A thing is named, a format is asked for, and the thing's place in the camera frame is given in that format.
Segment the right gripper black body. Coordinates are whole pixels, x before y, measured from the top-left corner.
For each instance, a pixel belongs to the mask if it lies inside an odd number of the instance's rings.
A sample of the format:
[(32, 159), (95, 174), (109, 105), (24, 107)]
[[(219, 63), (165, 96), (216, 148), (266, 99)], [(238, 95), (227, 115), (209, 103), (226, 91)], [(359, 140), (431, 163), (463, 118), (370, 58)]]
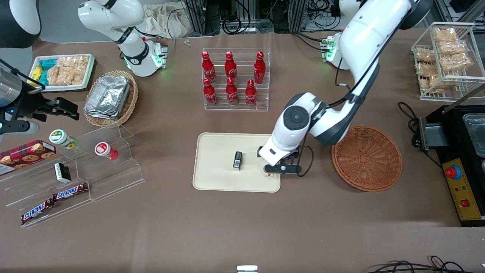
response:
[(27, 93), (22, 98), (22, 116), (33, 118), (34, 115), (65, 115), (65, 105), (66, 100), (64, 98), (58, 97), (54, 100), (48, 100), (40, 92)]

